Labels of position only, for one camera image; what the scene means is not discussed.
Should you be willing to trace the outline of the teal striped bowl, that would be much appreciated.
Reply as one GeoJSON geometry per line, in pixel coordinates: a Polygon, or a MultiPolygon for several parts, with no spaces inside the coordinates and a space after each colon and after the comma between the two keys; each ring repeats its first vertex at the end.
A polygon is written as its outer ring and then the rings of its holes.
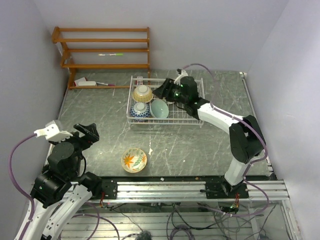
{"type": "Polygon", "coordinates": [[[161,99],[154,99],[150,103],[150,113],[154,118],[164,119],[169,116],[169,107],[161,99]]]}

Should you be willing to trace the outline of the yellow sun pattern bowl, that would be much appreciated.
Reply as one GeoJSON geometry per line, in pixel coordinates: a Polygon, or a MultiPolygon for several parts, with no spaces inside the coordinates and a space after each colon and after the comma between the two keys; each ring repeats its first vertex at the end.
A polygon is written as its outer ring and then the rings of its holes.
{"type": "Polygon", "coordinates": [[[153,99],[153,92],[147,85],[138,85],[133,91],[132,98],[136,102],[149,103],[153,99]]]}

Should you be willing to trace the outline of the red patterned bowl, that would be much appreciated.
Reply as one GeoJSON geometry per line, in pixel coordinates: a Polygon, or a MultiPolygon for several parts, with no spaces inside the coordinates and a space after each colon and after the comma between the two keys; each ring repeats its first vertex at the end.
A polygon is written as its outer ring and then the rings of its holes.
{"type": "Polygon", "coordinates": [[[136,122],[144,122],[151,117],[150,107],[144,102],[135,103],[130,109],[130,116],[136,122]]]}

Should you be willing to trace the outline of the orange flower leaf bowl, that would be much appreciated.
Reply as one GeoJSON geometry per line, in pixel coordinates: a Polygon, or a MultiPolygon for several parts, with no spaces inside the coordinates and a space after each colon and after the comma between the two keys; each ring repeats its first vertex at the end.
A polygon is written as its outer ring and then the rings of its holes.
{"type": "Polygon", "coordinates": [[[147,165],[147,154],[140,148],[130,148],[121,156],[121,166],[128,173],[141,172],[147,165]]]}

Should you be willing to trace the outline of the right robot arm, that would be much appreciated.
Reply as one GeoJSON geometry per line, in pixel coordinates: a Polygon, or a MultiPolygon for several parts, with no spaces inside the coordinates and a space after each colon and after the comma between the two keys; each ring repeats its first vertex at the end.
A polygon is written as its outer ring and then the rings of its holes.
{"type": "Polygon", "coordinates": [[[267,146],[257,119],[253,115],[239,116],[223,110],[209,100],[200,97],[196,81],[191,76],[179,80],[165,79],[153,90],[153,94],[167,102],[179,103],[186,113],[209,123],[229,135],[230,150],[233,156],[220,186],[221,194],[233,197],[243,183],[251,164],[261,152],[267,154],[267,146]]]}

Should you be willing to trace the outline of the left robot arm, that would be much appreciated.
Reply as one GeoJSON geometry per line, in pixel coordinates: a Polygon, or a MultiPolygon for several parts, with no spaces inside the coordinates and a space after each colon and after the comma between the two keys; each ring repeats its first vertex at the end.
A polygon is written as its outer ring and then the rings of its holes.
{"type": "Polygon", "coordinates": [[[63,130],[59,120],[34,131],[53,145],[44,171],[35,179],[30,193],[17,183],[8,160],[9,177],[15,188],[29,200],[29,206],[15,236],[17,240],[56,240],[63,227],[90,199],[114,200],[118,185],[92,172],[81,172],[83,151],[100,139],[95,123],[75,124],[75,132],[63,130]]]}

